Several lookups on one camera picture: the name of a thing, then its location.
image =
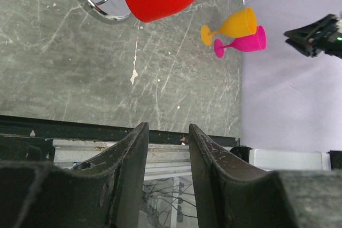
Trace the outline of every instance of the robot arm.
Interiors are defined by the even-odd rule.
[[[316,57],[324,51],[342,59],[342,20],[333,14],[284,35],[288,37],[285,42],[305,56]]]

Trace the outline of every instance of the pink wine glass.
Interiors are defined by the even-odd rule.
[[[225,48],[235,48],[241,52],[255,52],[265,50],[267,46],[267,38],[265,30],[262,26],[256,28],[256,33],[250,36],[236,38],[231,44],[223,45],[222,41],[216,39],[214,42],[214,50],[217,57],[222,58]]]

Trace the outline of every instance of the plastic wine glass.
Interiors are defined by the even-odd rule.
[[[214,51],[217,57],[222,58],[225,48],[235,48],[241,52],[255,52],[265,50],[266,46],[266,32],[262,26],[258,26],[254,35],[236,38],[229,45],[223,45],[221,40],[216,39],[214,42]]]
[[[205,45],[211,45],[213,35],[217,33],[235,38],[253,35],[257,32],[256,22],[253,9],[247,7],[226,18],[222,26],[215,32],[211,32],[207,25],[203,25],[200,30],[201,39]]]

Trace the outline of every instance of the black object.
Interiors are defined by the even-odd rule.
[[[266,172],[189,130],[199,228],[342,227],[340,172]]]
[[[330,151],[331,169],[342,169],[342,151]]]
[[[51,139],[0,136],[0,160],[53,162],[55,151]]]
[[[182,223],[184,221],[184,215],[182,213],[182,207],[178,205],[177,208],[177,222]]]
[[[54,120],[29,119],[0,115],[0,135],[26,137],[32,131],[35,138],[59,138],[68,140],[119,141],[128,135],[133,128],[111,127]],[[168,131],[149,131],[151,144],[188,144],[188,134]],[[222,146],[239,146],[239,139],[224,136],[210,136]]]
[[[148,142],[141,123],[70,171],[48,161],[1,161],[0,227],[137,227]]]
[[[342,23],[337,16],[328,14],[310,25],[284,33],[287,44],[305,56],[316,57],[321,51],[342,58]]]
[[[236,157],[239,157],[243,161],[246,161],[247,163],[250,162],[250,150],[252,148],[247,146],[236,146],[230,149],[230,152],[234,154]]]

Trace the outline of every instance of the black metal frame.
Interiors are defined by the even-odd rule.
[[[0,162],[1,227],[137,227],[148,143],[142,123],[70,171]]]
[[[0,136],[0,160],[52,161],[56,149],[52,139]]]
[[[26,117],[13,117],[0,115],[0,135],[12,137],[26,137],[32,131],[35,138],[54,139],[67,138],[71,140],[119,141],[127,136],[133,128],[112,127],[108,125],[94,125],[54,120],[40,120]],[[187,133],[150,130],[151,144],[188,143]],[[239,138],[224,136],[209,136],[222,146],[234,147],[240,145]]]
[[[252,148],[248,146],[236,146],[233,147],[229,152],[234,154],[236,157],[239,157],[243,161],[249,163],[250,162],[250,150]]]
[[[331,169],[342,169],[342,151],[330,151]]]

